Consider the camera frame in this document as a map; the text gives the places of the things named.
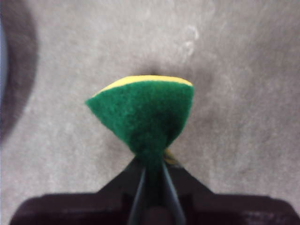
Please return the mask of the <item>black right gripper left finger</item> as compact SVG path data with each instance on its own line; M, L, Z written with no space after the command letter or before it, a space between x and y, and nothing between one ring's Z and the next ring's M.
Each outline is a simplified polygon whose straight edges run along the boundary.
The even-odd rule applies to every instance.
M124 225L134 205L143 166L134 158L101 190L49 194L24 201L12 225Z

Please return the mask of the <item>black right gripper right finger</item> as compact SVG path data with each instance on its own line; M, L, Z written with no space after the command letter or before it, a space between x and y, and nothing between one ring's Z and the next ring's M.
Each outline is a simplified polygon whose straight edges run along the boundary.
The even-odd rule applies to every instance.
M262 195L216 194L180 165L163 164L166 203L177 225L296 225L290 203Z

